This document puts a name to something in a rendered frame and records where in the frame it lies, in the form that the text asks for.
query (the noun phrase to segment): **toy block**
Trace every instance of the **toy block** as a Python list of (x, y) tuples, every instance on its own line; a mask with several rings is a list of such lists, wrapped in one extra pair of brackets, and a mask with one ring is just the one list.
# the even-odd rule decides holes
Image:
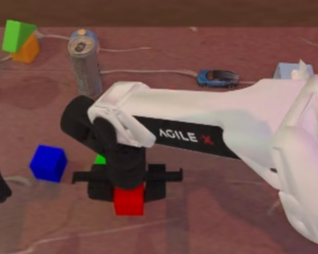
[[(286, 62), (280, 62), (277, 65), (275, 74), (273, 75), (273, 78), (275, 79), (292, 79), (292, 71), (293, 70), (300, 70), (301, 64), (303, 62), (299, 62), (297, 64), (290, 64)], [(313, 68), (312, 65), (305, 65), (306, 68), (304, 71), (306, 71), (310, 76), (313, 75)]]
[(67, 158), (63, 149), (39, 145), (30, 163), (34, 177), (40, 180), (60, 183)]
[(117, 216), (144, 215), (144, 184), (134, 189), (114, 188), (114, 211)]
[(17, 53), (36, 28), (36, 25), (7, 20), (2, 50), (9, 53)]
[(33, 62), (39, 53), (39, 42), (35, 34), (31, 34), (26, 40), (25, 44), (17, 53), (12, 53), (12, 59), (18, 62), (25, 62), (26, 64)]
[(106, 165), (106, 159), (105, 159), (105, 157), (102, 156), (102, 155), (97, 155), (94, 164)]

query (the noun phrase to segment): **can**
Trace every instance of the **can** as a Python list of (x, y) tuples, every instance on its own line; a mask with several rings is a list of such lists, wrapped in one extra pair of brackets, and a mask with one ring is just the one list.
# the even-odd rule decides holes
[(68, 43), (79, 94), (91, 98), (102, 93), (97, 47), (95, 39), (85, 33), (73, 36)]

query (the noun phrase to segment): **robotic arm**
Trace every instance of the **robotic arm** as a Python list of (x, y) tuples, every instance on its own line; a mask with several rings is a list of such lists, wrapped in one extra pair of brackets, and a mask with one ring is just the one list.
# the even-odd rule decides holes
[(101, 179), (122, 188), (146, 179), (145, 148), (155, 143), (240, 159), (279, 190), (290, 224), (318, 244), (318, 75), (223, 93), (118, 82), (95, 102), (74, 99), (61, 128), (105, 155)]

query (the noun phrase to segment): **brown table surface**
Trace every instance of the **brown table surface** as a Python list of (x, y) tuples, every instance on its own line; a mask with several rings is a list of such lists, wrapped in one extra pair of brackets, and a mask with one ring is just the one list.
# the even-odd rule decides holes
[[(61, 35), (74, 30), (41, 29)], [(93, 30), (104, 48), (153, 48), (102, 52), (105, 70), (230, 69), (254, 81), (271, 77), (278, 62), (302, 58), (318, 73), (318, 47), (300, 39), (318, 42), (314, 28)], [(0, 29), (0, 57), (2, 35)], [(0, 169), (3, 176), (33, 179), (28, 165), (41, 143), (64, 148), (69, 165), (61, 184), (10, 183), (13, 196), (0, 204), (0, 254), (30, 246), (18, 253), (318, 254), (318, 246), (288, 224), (281, 207), (267, 215), (277, 192), (236, 160), (155, 146), (148, 150), (149, 163), (185, 170), (184, 183), (169, 184), (166, 200), (146, 204), (143, 217), (116, 217), (112, 204), (90, 200), (86, 184), (71, 185), (70, 179), (73, 171), (87, 170), (95, 154), (59, 129), (64, 107), (77, 95), (66, 41), (43, 39), (41, 47), (30, 65), (0, 65)], [(104, 87), (119, 80), (198, 89), (192, 78), (176, 74), (110, 74), (103, 77)]]

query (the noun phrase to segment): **blue cube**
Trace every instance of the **blue cube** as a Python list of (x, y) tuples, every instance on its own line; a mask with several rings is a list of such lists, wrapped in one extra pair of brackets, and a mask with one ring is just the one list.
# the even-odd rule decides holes
[(39, 145), (30, 163), (36, 179), (60, 183), (67, 158), (61, 148)]

